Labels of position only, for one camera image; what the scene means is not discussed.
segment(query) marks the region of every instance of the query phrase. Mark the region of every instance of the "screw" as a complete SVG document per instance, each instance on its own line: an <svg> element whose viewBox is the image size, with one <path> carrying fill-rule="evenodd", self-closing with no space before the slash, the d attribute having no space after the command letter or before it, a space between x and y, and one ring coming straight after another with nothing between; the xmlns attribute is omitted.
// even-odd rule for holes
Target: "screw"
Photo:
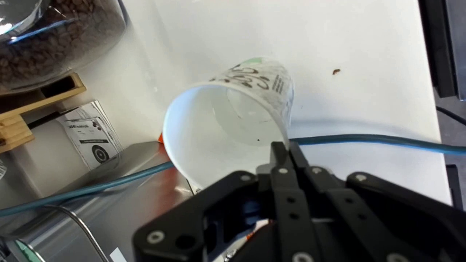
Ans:
<svg viewBox="0 0 466 262"><path fill-rule="evenodd" d="M363 183L367 180L367 177L366 175L356 175L356 180L359 180L359 183Z"/></svg>
<svg viewBox="0 0 466 262"><path fill-rule="evenodd" d="M293 262L313 262L312 257L305 252L294 254Z"/></svg>
<svg viewBox="0 0 466 262"><path fill-rule="evenodd" d="M410 260L401 254L389 254L388 262L410 262Z"/></svg>
<svg viewBox="0 0 466 262"><path fill-rule="evenodd" d="M158 244L163 242L163 239L165 239L163 232L152 232L152 233L147 236L147 242L149 242L150 245L158 245Z"/></svg>
<svg viewBox="0 0 466 262"><path fill-rule="evenodd" d="M242 178L241 178L242 181L251 181L251 177L249 175L242 175Z"/></svg>
<svg viewBox="0 0 466 262"><path fill-rule="evenodd" d="M313 168L312 172L313 172L313 174L321 174L322 169L321 169L321 168Z"/></svg>
<svg viewBox="0 0 466 262"><path fill-rule="evenodd" d="M278 169L278 174L289 174L289 169L281 168Z"/></svg>

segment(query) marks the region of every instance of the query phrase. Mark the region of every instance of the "paper cup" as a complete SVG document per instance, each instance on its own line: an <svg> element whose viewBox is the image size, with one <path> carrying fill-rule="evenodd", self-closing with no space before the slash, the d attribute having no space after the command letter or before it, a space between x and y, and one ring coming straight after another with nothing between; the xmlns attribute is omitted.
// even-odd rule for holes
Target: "paper cup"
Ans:
<svg viewBox="0 0 466 262"><path fill-rule="evenodd" d="M271 143L289 143L294 86L284 66L248 60L178 97L165 119L169 158L194 188L270 162Z"/></svg>

